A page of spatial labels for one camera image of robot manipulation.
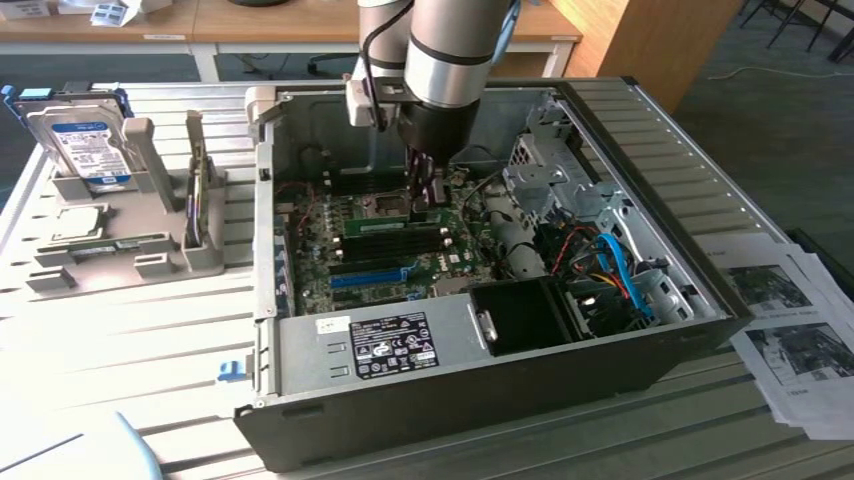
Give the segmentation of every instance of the blue hard drive label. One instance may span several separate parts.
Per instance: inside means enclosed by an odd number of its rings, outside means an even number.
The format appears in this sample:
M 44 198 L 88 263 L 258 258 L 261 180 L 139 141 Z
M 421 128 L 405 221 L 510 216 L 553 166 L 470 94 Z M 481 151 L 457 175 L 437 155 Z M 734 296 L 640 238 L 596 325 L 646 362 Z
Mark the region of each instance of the blue hard drive label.
M 113 132 L 104 122 L 58 123 L 51 129 L 63 156 L 87 183 L 115 187 L 131 180 L 125 155 L 110 144 Z

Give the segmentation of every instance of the wooden cabinet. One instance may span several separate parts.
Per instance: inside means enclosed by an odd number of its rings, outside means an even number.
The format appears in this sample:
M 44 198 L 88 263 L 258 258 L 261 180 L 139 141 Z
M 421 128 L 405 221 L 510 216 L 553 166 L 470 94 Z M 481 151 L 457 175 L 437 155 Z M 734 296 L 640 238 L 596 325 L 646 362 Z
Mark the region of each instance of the wooden cabinet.
M 568 77 L 632 75 L 673 112 L 741 0 L 552 0 L 581 30 Z

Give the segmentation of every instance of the motherboard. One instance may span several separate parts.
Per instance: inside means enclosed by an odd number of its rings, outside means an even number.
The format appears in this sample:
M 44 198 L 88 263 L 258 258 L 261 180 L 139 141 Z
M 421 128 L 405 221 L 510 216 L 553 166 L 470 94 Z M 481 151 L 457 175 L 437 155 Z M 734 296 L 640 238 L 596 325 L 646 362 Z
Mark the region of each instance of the motherboard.
M 402 189 L 357 193 L 358 182 L 346 178 L 342 188 L 291 185 L 299 193 L 279 210 L 295 227 L 298 316 L 451 295 L 495 280 L 486 257 L 498 244 L 477 185 L 465 172 L 451 179 L 449 204 L 421 213 Z

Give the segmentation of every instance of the green circuit board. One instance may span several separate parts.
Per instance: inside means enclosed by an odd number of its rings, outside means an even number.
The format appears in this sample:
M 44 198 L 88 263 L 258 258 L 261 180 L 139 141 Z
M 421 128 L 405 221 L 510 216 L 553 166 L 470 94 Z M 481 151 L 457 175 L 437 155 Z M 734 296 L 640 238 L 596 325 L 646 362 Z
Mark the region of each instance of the green circuit board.
M 379 195 L 317 196 L 293 248 L 297 315 L 449 295 L 459 293 L 466 284 L 494 280 L 493 266 L 478 254 L 477 242 L 466 233 L 459 214 L 474 183 L 458 183 L 451 189 L 450 205 L 431 209 L 427 218 L 417 224 L 409 222 L 403 191 Z M 302 221 L 310 203 L 307 195 L 297 200 L 293 224 Z M 489 222 L 471 221 L 470 227 L 481 244 L 494 246 Z M 333 289 L 330 267 L 343 263 L 337 240 L 410 228 L 447 229 L 445 235 L 453 244 L 441 251 L 398 259 L 403 265 L 414 266 L 406 281 Z

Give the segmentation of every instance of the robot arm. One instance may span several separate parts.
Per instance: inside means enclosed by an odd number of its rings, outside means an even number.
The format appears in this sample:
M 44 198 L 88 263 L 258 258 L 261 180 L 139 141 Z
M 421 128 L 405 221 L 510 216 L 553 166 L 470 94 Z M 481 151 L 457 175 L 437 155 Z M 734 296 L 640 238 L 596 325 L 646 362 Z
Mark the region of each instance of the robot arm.
M 397 113 L 407 189 L 427 206 L 449 201 L 446 170 L 469 142 L 511 3 L 518 0 L 359 0 L 363 53 L 347 85 L 351 123 L 382 130 Z M 373 77 L 401 76 L 415 101 L 379 105 Z

